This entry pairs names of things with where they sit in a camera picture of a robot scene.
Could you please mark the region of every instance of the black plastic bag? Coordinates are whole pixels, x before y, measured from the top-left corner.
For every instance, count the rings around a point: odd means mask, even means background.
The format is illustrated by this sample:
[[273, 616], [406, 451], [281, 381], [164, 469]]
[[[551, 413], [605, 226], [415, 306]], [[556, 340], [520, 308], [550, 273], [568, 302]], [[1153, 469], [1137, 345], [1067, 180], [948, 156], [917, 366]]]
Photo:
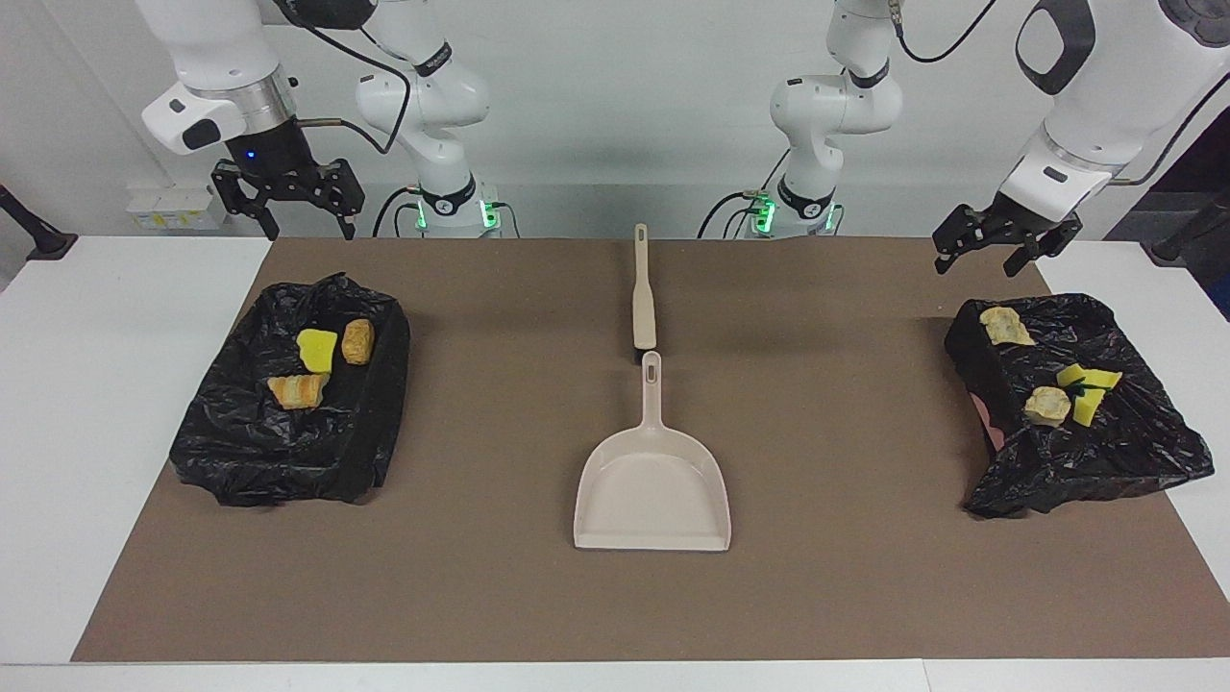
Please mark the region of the black plastic bag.
[[[979, 317], [1002, 305], [1021, 315], [1037, 345], [993, 345]], [[1213, 474], [1213, 458], [1175, 411], [1114, 312], [1082, 294], [993, 302], [969, 300], [945, 348], [985, 412], [990, 467], [966, 509], [983, 517], [1049, 513], [1071, 500], [1114, 500], [1165, 490]], [[1122, 372], [1091, 428], [1070, 419], [1058, 429], [1032, 425], [1025, 403], [1055, 387], [1068, 366]]]
[[[306, 374], [295, 340], [308, 327], [341, 334], [354, 318], [375, 326], [367, 366], [333, 354], [314, 411], [283, 411], [271, 377]], [[323, 498], [353, 503], [384, 484], [401, 427], [410, 322], [397, 300], [344, 274], [261, 291], [209, 366], [171, 446], [180, 481], [223, 505]]]

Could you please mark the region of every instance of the brown tabletop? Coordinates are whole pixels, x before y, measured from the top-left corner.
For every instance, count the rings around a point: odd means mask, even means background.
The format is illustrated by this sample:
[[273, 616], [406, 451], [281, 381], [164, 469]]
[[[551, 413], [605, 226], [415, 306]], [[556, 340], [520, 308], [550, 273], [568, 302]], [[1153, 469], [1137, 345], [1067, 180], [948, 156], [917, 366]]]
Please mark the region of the brown tabletop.
[[410, 315], [387, 486], [245, 510], [165, 472], [74, 660], [1230, 656], [1164, 494], [961, 510], [986, 454], [945, 331], [1048, 291], [995, 254], [941, 278], [926, 240], [654, 242], [665, 420], [716, 456], [734, 540], [652, 554], [571, 533], [587, 456], [640, 418], [631, 241], [279, 240], [253, 295], [347, 270]]

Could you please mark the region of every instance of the croissant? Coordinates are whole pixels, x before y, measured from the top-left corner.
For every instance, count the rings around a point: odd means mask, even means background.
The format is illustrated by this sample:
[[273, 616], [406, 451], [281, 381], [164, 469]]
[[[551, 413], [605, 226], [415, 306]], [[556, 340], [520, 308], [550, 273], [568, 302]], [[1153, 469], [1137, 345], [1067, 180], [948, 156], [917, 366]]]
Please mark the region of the croissant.
[[352, 366], [365, 366], [371, 361], [371, 349], [375, 344], [376, 329], [371, 320], [358, 318], [346, 324], [342, 336], [342, 358]]
[[278, 399], [278, 404], [288, 412], [295, 409], [315, 409], [325, 401], [325, 385], [328, 375], [294, 375], [290, 377], [271, 377], [266, 385]]

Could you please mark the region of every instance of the green led light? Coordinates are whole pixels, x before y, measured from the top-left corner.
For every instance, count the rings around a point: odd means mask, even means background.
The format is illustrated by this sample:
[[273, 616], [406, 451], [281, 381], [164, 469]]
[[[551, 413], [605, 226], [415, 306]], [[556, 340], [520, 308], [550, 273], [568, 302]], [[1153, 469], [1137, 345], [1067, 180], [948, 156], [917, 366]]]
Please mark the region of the green led light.
[[496, 211], [494, 204], [490, 202], [480, 202], [482, 204], [482, 222], [487, 229], [499, 226], [499, 214]]
[[756, 235], [769, 237], [772, 235], [772, 218], [777, 213], [777, 203], [768, 194], [760, 194], [753, 203], [755, 218], [752, 221], [752, 230]]
[[824, 220], [824, 232], [827, 235], [836, 235], [843, 218], [845, 218], [845, 206], [841, 204], [833, 204], [829, 208], [829, 218]]

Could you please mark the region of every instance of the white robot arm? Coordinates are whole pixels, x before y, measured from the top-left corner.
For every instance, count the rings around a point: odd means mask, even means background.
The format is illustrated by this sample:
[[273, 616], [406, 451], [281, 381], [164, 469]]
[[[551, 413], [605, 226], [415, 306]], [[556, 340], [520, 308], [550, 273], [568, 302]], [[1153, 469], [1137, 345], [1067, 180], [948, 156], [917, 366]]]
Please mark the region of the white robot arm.
[[[1053, 22], [1063, 53], [1043, 73], [1022, 57], [1033, 22]], [[1042, 0], [1017, 38], [1026, 76], [1055, 97], [990, 206], [957, 206], [932, 235], [945, 273], [961, 254], [1021, 245], [1015, 275], [1080, 231], [1076, 208], [1112, 182], [1159, 129], [1225, 70], [1230, 0]]]
[[827, 41], [845, 70], [787, 80], [772, 96], [774, 124], [790, 140], [775, 191], [775, 237], [823, 225], [844, 163], [831, 135], [883, 132], [902, 113], [902, 88], [888, 71], [894, 33], [887, 0], [836, 0]]
[[[401, 79], [367, 76], [357, 90], [359, 109], [386, 134], [396, 130], [410, 151], [427, 202], [428, 227], [442, 235], [485, 232], [488, 216], [480, 184], [461, 144], [442, 128], [486, 118], [487, 86], [453, 60], [428, 0], [276, 2], [294, 23], [316, 33], [367, 26], [383, 50], [413, 65], [415, 75], [406, 80], [408, 98]], [[316, 163], [303, 135], [305, 127], [349, 123], [296, 119], [290, 84], [264, 41], [255, 0], [137, 0], [137, 5], [171, 53], [180, 77], [141, 113], [154, 136], [178, 154], [224, 141], [232, 160], [219, 161], [213, 173], [223, 203], [232, 214], [260, 220], [271, 238], [278, 234], [266, 208], [271, 199], [308, 200], [327, 209], [346, 237], [353, 237], [363, 189], [344, 159]], [[255, 197], [244, 193], [241, 179], [256, 189]]]
[[[485, 234], [487, 209], [465, 149], [448, 127], [482, 122], [491, 112], [487, 85], [453, 59], [428, 0], [381, 0], [367, 28], [385, 52], [415, 66], [411, 107], [397, 141], [418, 171], [422, 216], [435, 237]], [[389, 75], [364, 77], [355, 90], [359, 112], [376, 129], [392, 133], [406, 93]]]
[[[352, 2], [362, 26], [370, 4]], [[272, 240], [278, 224], [271, 199], [304, 200], [337, 218], [354, 236], [363, 188], [344, 159], [320, 165], [295, 118], [290, 84], [264, 41], [252, 0], [137, 0], [166, 45], [180, 80], [143, 112], [154, 136], [187, 154], [224, 141], [231, 159], [218, 162], [213, 181], [226, 210], [257, 219]], [[240, 181], [255, 191], [248, 197]]]

